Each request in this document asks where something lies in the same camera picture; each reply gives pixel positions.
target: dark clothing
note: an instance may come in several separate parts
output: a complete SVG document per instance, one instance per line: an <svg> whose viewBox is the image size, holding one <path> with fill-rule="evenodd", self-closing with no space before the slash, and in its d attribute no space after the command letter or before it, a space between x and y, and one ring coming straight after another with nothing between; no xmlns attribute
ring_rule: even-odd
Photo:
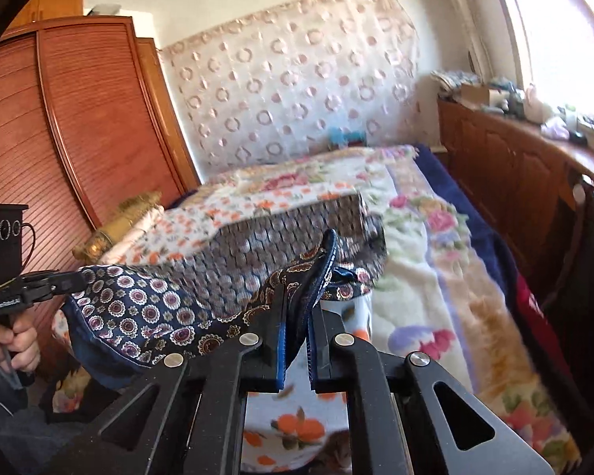
<svg viewBox="0 0 594 475"><path fill-rule="evenodd" d="M18 473L35 475L57 451L84 429L81 423L47 424L44 412L27 407L27 390L0 369L0 449Z"/></svg>

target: human hand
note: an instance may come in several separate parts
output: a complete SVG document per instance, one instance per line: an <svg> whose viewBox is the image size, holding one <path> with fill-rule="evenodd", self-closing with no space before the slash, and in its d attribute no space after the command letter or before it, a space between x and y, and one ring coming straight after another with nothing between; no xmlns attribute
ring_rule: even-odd
<svg viewBox="0 0 594 475"><path fill-rule="evenodd" d="M11 358L4 357L6 346L10 352L17 352ZM32 373L40 363L40 347L37 344L37 331L33 322L26 314L16 316L11 329L0 325L0 368L5 372L10 371L9 364L14 370Z"/></svg>

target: round metal pivot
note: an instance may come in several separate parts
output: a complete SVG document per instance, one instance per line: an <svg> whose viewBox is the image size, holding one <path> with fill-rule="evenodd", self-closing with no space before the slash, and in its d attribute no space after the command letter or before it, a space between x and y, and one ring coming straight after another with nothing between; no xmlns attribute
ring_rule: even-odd
<svg viewBox="0 0 594 475"><path fill-rule="evenodd" d="M165 357L165 360L163 362L165 363L165 366L167 366L168 368L177 368L182 364L183 360L184 358L181 354L171 353L167 357Z"/></svg>
<svg viewBox="0 0 594 475"><path fill-rule="evenodd" d="M253 346L254 344L257 344L258 341L260 341L260 338L257 334L252 332L247 332L246 334L242 334L240 336L240 342L245 346Z"/></svg>
<svg viewBox="0 0 594 475"><path fill-rule="evenodd" d="M416 351L409 356L409 360L414 366L426 366L431 361L431 357L425 352Z"/></svg>
<svg viewBox="0 0 594 475"><path fill-rule="evenodd" d="M350 346L354 344L354 336L350 334L337 334L334 336L334 342L339 346Z"/></svg>

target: gold pillow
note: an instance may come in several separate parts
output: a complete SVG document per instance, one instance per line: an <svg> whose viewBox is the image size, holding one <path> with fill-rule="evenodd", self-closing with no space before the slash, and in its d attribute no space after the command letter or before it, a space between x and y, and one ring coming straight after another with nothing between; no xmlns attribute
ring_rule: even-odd
<svg viewBox="0 0 594 475"><path fill-rule="evenodd" d="M112 218L94 231L83 245L73 248L73 257L87 264L96 264L125 234L161 201L160 191L142 193L122 201Z"/></svg>

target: wall covering with circle pattern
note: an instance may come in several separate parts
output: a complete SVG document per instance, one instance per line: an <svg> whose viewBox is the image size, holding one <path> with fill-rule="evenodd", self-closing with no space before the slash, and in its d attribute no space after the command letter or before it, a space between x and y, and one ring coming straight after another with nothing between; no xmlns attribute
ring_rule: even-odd
<svg viewBox="0 0 594 475"><path fill-rule="evenodd" d="M418 141L418 37L397 0L296 0L167 47L182 127L203 179L328 149Z"/></svg>

